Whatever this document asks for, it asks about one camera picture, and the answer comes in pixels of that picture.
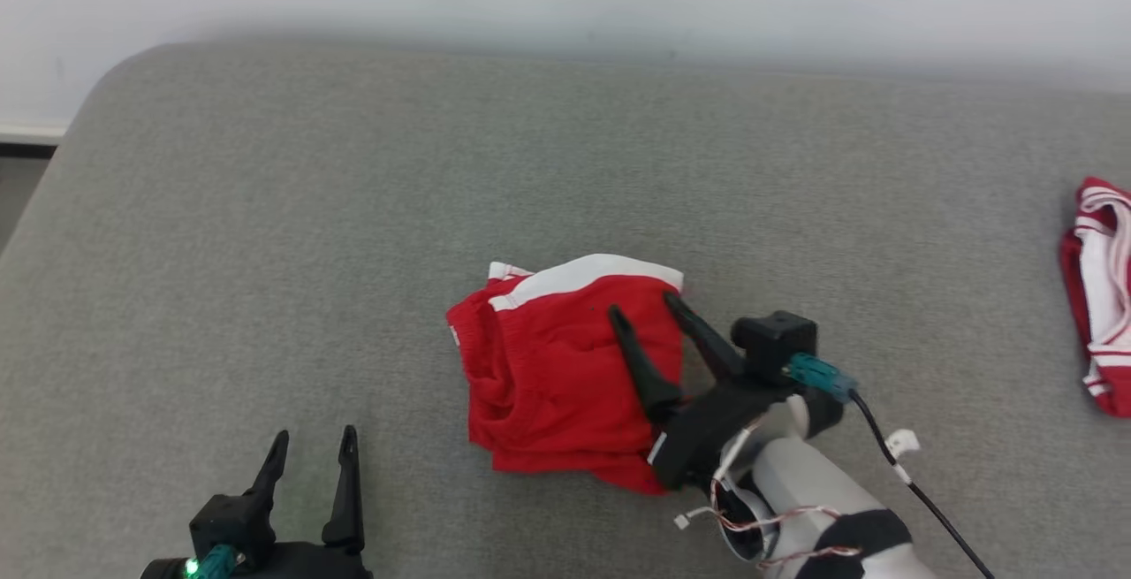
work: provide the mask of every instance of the black cable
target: black cable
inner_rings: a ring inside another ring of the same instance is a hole
[[[848,392],[848,397],[852,398],[853,403],[856,403],[857,407],[860,407],[860,413],[864,414],[864,420],[867,422],[867,426],[872,430],[872,435],[875,437],[875,441],[880,444],[880,451],[882,451],[883,457],[888,459],[888,464],[891,466],[896,466],[896,457],[892,456],[891,451],[888,449],[887,439],[883,439],[883,433],[880,431],[880,425],[879,423],[875,423],[875,416],[872,415],[872,409],[867,408],[867,403],[864,403],[864,398],[861,398],[860,394],[857,394],[855,389]],[[993,572],[990,572],[990,568],[986,568],[986,564],[982,562],[982,559],[978,558],[977,553],[974,552],[974,548],[966,543],[966,539],[964,539],[962,536],[958,533],[958,529],[955,528],[955,525],[951,524],[949,519],[947,519],[947,516],[942,515],[942,511],[939,510],[939,507],[934,505],[934,502],[931,501],[931,498],[927,498],[926,493],[924,493],[923,490],[920,489],[918,485],[916,485],[916,483],[914,482],[908,482],[907,486],[908,489],[912,490],[912,493],[915,493],[916,498],[918,498],[920,501],[922,501],[923,504],[926,505],[926,508],[934,515],[934,517],[938,518],[939,522],[942,524],[942,527],[947,529],[947,533],[950,533],[950,536],[955,538],[955,542],[958,544],[959,547],[962,548],[962,552],[966,553],[966,556],[970,558],[970,561],[974,562],[974,565],[977,567],[978,571],[981,571],[982,574],[985,576],[987,579],[993,579]]]

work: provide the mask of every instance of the red and white garment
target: red and white garment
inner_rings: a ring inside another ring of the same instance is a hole
[[[1088,176],[1077,199],[1061,266],[1091,363],[1083,384],[1103,411],[1131,417],[1131,196]]]
[[[470,383],[468,434],[495,470],[590,470],[661,493],[653,430],[608,321],[618,304],[657,370],[680,381],[682,337],[664,305],[683,274],[593,253],[542,273],[492,263],[485,288],[448,312]]]

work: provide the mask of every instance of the cable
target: cable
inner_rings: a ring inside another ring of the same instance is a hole
[[[775,565],[782,565],[783,563],[789,563],[798,559],[811,559],[818,556],[856,556],[861,554],[860,548],[853,548],[851,546],[828,546],[819,551],[801,551],[800,553],[793,553],[792,555],[786,555],[777,559],[768,559],[758,564],[759,570],[769,570]]]
[[[762,416],[758,416],[751,423],[748,423],[746,426],[743,426],[742,431],[739,431],[739,435],[734,438],[734,443],[724,453],[723,459],[719,459],[718,468],[715,469],[715,475],[711,475],[711,479],[716,482],[723,481],[723,475],[726,475],[726,472],[731,470],[731,465],[739,457],[739,451],[746,444],[746,440],[750,439],[760,423],[762,423]]]
[[[922,501],[923,504],[934,515],[939,522],[942,524],[942,527],[944,527],[947,533],[955,538],[955,542],[962,548],[966,556],[970,558],[970,561],[974,562],[974,565],[977,567],[978,571],[981,571],[987,579],[993,579],[993,572],[990,572],[990,568],[986,568],[986,564],[982,562],[982,559],[974,552],[974,548],[966,543],[966,539],[964,539],[958,533],[955,525],[947,519],[947,516],[939,510],[939,507],[934,505],[931,498],[927,498],[926,493],[924,493],[923,490],[916,485],[916,483],[912,482],[910,476],[906,470],[904,470],[904,467],[899,466],[896,457],[891,455],[891,450],[888,449],[888,442],[883,439],[880,425],[875,422],[875,416],[872,415],[872,409],[867,408],[867,403],[864,403],[864,398],[861,398],[860,394],[857,394],[855,389],[848,392],[848,397],[852,398],[853,403],[856,403],[857,407],[860,407],[860,413],[864,414],[864,421],[867,422],[867,426],[872,430],[872,435],[875,437],[875,441],[880,444],[880,451],[882,451],[883,457],[888,459],[888,464],[896,469],[897,474],[899,474],[900,479],[904,481],[908,489],[912,490],[912,493],[915,493],[916,498],[918,498],[920,501]]]
[[[718,490],[718,486],[720,486],[720,485],[722,485],[722,483],[719,481],[713,479],[711,481],[711,493],[710,493],[711,505],[709,505],[709,507],[700,507],[698,509],[694,509],[694,510],[691,510],[691,511],[687,511],[685,513],[675,516],[675,519],[674,519],[675,526],[679,526],[680,530],[683,530],[688,526],[691,525],[691,519],[692,518],[699,517],[700,515],[713,515],[713,516],[715,516],[715,519],[718,519],[718,522],[720,525],[723,525],[723,527],[726,528],[727,530],[729,530],[732,533],[745,533],[748,530],[758,530],[758,529],[765,528],[767,526],[772,526],[775,524],[780,524],[780,522],[783,522],[783,521],[785,521],[785,520],[787,520],[789,518],[797,517],[798,515],[804,515],[806,512],[820,512],[820,513],[824,513],[824,515],[831,517],[834,520],[840,519],[843,517],[840,515],[840,511],[838,511],[838,510],[836,510],[836,509],[834,509],[831,507],[796,507],[795,509],[791,509],[791,510],[784,511],[780,515],[776,515],[774,517],[770,517],[770,518],[767,518],[767,519],[763,519],[763,520],[756,520],[756,521],[731,521],[731,519],[727,519],[727,517],[726,517],[726,511],[719,510],[719,508],[718,508],[718,494],[717,494],[717,490]]]

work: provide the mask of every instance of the gray cushion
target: gray cushion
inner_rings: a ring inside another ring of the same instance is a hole
[[[290,429],[279,536],[317,539],[345,423],[377,577],[740,577],[693,492],[490,470],[443,314],[489,261],[687,273],[719,328],[788,309],[860,378],[999,577],[1126,572],[1131,425],[1083,392],[1056,248],[1131,184],[1087,93],[170,46],[92,93],[0,257],[0,576],[133,577]],[[691,358],[688,380],[705,381]],[[849,411],[817,444],[974,569]]]

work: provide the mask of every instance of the black strap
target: black strap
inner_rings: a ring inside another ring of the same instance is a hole
[[[864,576],[864,558],[910,542],[910,530],[888,509],[845,515],[821,533],[813,550],[849,546],[863,552],[856,556],[810,559],[796,579],[860,579]]]

